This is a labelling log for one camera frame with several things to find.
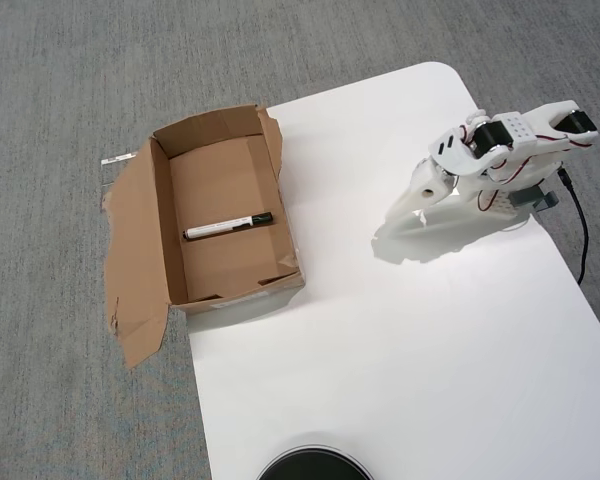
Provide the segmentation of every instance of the gray carpet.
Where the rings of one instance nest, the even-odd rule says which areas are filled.
[[[192,112],[427,60],[492,114],[572,98],[600,129],[600,0],[0,0],[0,479],[210,477],[184,316],[132,372],[107,333],[99,159]],[[600,142],[569,170],[600,319]],[[577,273],[550,185],[541,221]]]

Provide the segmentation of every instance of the white label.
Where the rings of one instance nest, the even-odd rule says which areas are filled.
[[[247,295],[246,297],[236,298],[235,300],[229,300],[228,302],[216,303],[215,305],[211,305],[212,308],[224,308],[229,305],[235,305],[236,303],[246,302],[247,300],[253,300],[254,298],[266,297],[269,295],[269,292],[257,292],[251,295]]]
[[[241,227],[243,225],[253,226],[251,217],[236,218],[235,220],[227,220],[226,222],[213,223],[211,225],[204,225],[202,227],[194,227],[185,230],[185,236],[189,240],[194,238],[204,237],[206,235],[212,235],[214,233],[222,233],[233,230],[235,227]]]

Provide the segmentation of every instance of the cardboard box flap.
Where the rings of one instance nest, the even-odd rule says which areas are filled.
[[[261,135],[255,105],[213,110],[185,118],[154,132],[168,158],[232,138]]]
[[[110,231],[107,318],[132,367],[160,348],[170,303],[151,141],[122,171],[103,206]]]
[[[275,118],[271,118],[265,108],[258,108],[258,117],[260,118],[264,138],[269,149],[269,158],[273,166],[273,172],[276,174],[276,178],[278,178],[280,169],[282,168],[282,133],[280,133],[278,121]]]

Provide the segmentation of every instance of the cardboard box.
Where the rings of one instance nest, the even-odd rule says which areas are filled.
[[[172,305],[198,313],[303,285],[278,191],[281,154],[266,110],[216,110],[156,131],[114,182],[104,200],[107,316],[128,367],[159,350]],[[263,212],[272,224],[182,237]]]

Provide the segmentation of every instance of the marker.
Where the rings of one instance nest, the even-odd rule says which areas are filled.
[[[273,222],[273,215],[271,215],[271,212],[265,212],[259,215],[251,215],[250,217],[236,218],[235,220],[227,220],[226,222],[189,228],[182,232],[182,236],[185,240],[193,240],[194,238],[230,232],[232,230],[244,230],[255,225],[264,225],[271,222]]]

